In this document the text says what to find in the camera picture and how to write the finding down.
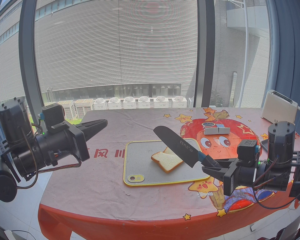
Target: kitchen knife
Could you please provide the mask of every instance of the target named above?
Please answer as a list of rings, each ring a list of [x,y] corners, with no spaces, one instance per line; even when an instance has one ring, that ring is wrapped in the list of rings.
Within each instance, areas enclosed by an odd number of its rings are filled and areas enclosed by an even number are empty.
[[[168,127],[158,126],[153,132],[190,167],[198,161],[206,167],[221,167],[211,156],[198,151]]]
[[[198,159],[198,150],[165,126],[154,128],[154,133],[187,165],[193,167]]]

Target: white pole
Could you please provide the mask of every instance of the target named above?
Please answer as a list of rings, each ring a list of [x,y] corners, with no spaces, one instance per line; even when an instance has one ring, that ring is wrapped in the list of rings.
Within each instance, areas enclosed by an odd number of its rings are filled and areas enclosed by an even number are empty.
[[[244,74],[243,74],[241,93],[240,93],[240,98],[238,100],[238,107],[241,107],[242,100],[243,100],[243,94],[244,94],[244,89],[245,89],[245,84],[246,84],[247,64],[248,64],[249,35],[248,35],[248,14],[247,14],[246,0],[244,0],[244,11],[245,11],[245,24],[246,24],[245,64],[244,64]]]

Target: knife handle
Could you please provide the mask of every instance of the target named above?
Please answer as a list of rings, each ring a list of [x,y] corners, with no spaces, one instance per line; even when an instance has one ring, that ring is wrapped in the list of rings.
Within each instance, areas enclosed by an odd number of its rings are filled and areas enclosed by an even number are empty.
[[[198,159],[205,167],[222,167],[219,163],[217,163],[211,156],[205,155],[203,152],[198,152]]]

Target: white bread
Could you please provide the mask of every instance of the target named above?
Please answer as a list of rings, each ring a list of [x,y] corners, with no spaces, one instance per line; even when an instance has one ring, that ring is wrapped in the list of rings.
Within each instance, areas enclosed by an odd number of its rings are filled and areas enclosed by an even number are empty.
[[[155,161],[165,173],[171,172],[183,162],[176,154],[168,154],[164,152],[157,152],[153,154],[151,159]]]
[[[163,153],[176,155],[169,147],[166,147],[166,149],[163,151]]]

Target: cartoon eye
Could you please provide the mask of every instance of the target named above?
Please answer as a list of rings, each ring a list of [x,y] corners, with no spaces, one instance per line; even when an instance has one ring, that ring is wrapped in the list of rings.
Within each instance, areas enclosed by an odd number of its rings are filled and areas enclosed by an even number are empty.
[[[220,143],[222,144],[222,146],[228,148],[230,146],[230,141],[225,138],[224,136],[220,136],[219,137]]]
[[[212,143],[206,137],[201,138],[201,144],[205,148],[210,148],[212,146]]]

